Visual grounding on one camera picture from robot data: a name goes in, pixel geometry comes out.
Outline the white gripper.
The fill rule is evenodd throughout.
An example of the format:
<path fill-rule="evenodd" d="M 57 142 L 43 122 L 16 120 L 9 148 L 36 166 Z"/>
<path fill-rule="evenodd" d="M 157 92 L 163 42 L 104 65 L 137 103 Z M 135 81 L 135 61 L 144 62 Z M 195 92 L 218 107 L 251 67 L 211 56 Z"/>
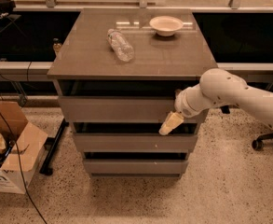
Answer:
<path fill-rule="evenodd" d="M 191 118 L 201 113 L 204 109 L 203 101 L 202 93 L 198 89 L 178 91 L 174 104 L 177 112 L 171 111 L 168 114 L 158 132 L 167 135 L 184 122 L 184 117 Z"/>

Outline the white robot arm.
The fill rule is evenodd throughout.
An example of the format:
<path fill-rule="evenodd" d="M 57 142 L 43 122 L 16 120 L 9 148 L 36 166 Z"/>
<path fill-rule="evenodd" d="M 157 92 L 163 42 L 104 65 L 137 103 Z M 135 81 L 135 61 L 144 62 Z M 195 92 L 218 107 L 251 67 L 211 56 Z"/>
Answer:
<path fill-rule="evenodd" d="M 159 133 L 169 134 L 184 122 L 206 109 L 235 105 L 273 130 L 273 92 L 249 86 L 244 79 L 226 70 L 206 71 L 194 87 L 176 94 L 175 111 L 170 112 Z"/>

